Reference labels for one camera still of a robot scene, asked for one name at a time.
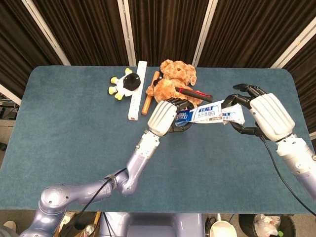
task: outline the teddy bear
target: teddy bear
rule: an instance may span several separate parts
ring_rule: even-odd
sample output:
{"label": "teddy bear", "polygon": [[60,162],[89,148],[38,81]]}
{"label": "teddy bear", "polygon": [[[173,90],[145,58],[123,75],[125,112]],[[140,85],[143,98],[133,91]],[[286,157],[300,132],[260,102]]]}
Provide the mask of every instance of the teddy bear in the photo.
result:
{"label": "teddy bear", "polygon": [[182,61],[165,60],[160,66],[160,71],[163,73],[163,78],[150,85],[146,90],[146,93],[153,96],[158,103],[170,98],[186,99],[194,107],[202,103],[200,99],[176,91],[176,87],[192,90],[188,85],[189,83],[194,85],[197,80],[196,70],[192,65]]}

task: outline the table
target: table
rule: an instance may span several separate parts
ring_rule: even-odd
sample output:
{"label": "table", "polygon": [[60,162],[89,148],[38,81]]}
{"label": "table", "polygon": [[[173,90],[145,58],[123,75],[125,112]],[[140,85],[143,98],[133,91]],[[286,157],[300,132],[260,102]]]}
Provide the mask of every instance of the table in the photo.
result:
{"label": "table", "polygon": [[[55,183],[79,185],[124,168],[147,128],[148,115],[127,119],[130,98],[107,94],[110,77],[125,67],[43,66],[33,70],[0,170],[0,209],[36,209],[42,190]],[[156,67],[148,67],[145,90]],[[293,78],[282,69],[197,68],[194,89],[214,101],[236,93],[238,83],[274,93],[296,122],[294,132],[311,147]],[[244,110],[246,126],[254,120]],[[272,150],[276,145],[269,142]],[[316,210],[316,202],[276,155],[285,180]],[[70,210],[81,210],[73,204]],[[193,124],[167,134],[131,197],[114,191],[93,211],[161,213],[306,213],[275,172],[259,138],[230,125]]]}

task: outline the toy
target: toy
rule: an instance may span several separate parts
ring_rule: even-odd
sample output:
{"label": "toy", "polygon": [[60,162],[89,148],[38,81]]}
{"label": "toy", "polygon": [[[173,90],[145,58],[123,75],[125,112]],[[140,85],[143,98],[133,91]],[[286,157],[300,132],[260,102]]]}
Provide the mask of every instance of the toy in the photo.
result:
{"label": "toy", "polygon": [[190,82],[195,84],[197,77],[192,65],[182,61],[165,60],[161,64],[160,70],[163,73],[163,78],[156,80],[153,85],[147,88],[147,95],[153,96],[158,103],[169,98],[180,98],[190,101],[196,107],[202,102],[201,99],[176,91],[176,88],[191,90],[188,84]]}
{"label": "toy", "polygon": [[131,96],[133,91],[136,90],[141,81],[136,73],[133,73],[129,68],[125,69],[125,75],[118,79],[117,77],[111,77],[111,83],[116,84],[116,86],[110,86],[108,93],[110,95],[115,94],[115,98],[121,100],[123,96]]}

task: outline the plastic bag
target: plastic bag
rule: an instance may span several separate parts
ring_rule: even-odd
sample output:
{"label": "plastic bag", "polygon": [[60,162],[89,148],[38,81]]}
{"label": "plastic bag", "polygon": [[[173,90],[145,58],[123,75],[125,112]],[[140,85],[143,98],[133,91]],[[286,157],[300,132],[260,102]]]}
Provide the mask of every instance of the plastic bag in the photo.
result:
{"label": "plastic bag", "polygon": [[258,237],[277,236],[277,229],[272,224],[262,220],[255,223],[255,231]]}
{"label": "plastic bag", "polygon": [[258,237],[277,236],[277,228],[280,226],[281,218],[279,216],[257,215],[255,218],[255,231]]}

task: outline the cable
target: cable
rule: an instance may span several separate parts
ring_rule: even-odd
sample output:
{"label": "cable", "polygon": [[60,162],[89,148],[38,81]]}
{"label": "cable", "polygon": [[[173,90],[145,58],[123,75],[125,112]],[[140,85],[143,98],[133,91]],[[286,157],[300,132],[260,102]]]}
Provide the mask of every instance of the cable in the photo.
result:
{"label": "cable", "polygon": [[110,237],[112,237],[112,234],[111,234],[111,230],[110,230],[110,227],[109,227],[109,220],[107,218],[107,215],[105,214],[105,212],[102,212],[103,213],[103,216],[104,216],[104,219],[105,219],[105,222],[107,223],[107,226],[108,226],[108,230],[109,230],[109,234],[110,234]]}
{"label": "cable", "polygon": [[[119,172],[117,172],[116,174],[114,174],[115,176],[119,175],[120,173],[122,173],[123,171],[127,170],[126,168],[120,170]],[[68,231],[66,232],[65,236],[68,236],[70,230],[74,227],[74,225],[77,223],[78,219],[80,218],[80,216],[84,213],[84,211],[88,208],[88,206],[93,202],[93,200],[95,199],[95,197],[99,194],[99,192],[101,192],[101,190],[107,185],[108,182],[110,182],[111,179],[107,178],[107,181],[105,181],[105,183],[99,188],[99,190],[95,193],[95,195],[93,195],[93,197],[90,199],[90,201],[84,206],[84,208],[79,212],[79,214],[77,216],[74,217],[74,221],[73,223],[68,227]]]}
{"label": "cable", "polygon": [[205,235],[209,236],[209,232],[211,231],[211,227],[212,225],[216,222],[216,218],[215,217],[211,217],[211,218],[207,218],[205,221]]}
{"label": "cable", "polygon": [[231,222],[231,220],[232,220],[232,218],[234,217],[234,215],[235,215],[235,214],[233,214],[233,215],[231,216],[231,218],[229,219],[229,221],[228,221],[229,223]]}
{"label": "cable", "polygon": [[259,137],[261,139],[261,141],[263,142],[263,144],[265,145],[265,147],[267,148],[268,152],[269,152],[269,155],[271,157],[271,160],[272,160],[272,163],[273,163],[273,166],[275,167],[276,169],[276,172],[278,174],[278,176],[280,177],[280,179],[282,180],[282,182],[284,183],[284,185],[287,187],[287,189],[292,193],[292,195],[296,198],[296,200],[303,206],[306,208],[306,210],[308,210],[311,214],[313,214],[314,216],[316,216],[316,213],[313,212],[312,210],[310,210],[297,196],[296,194],[293,192],[293,190],[290,188],[290,186],[287,184],[287,182],[283,179],[282,175],[280,174],[278,168],[277,168],[277,164],[276,164],[276,161],[275,159],[273,158],[273,155],[271,153],[271,150],[270,148],[268,147],[268,144],[266,143],[264,137],[260,136]]}

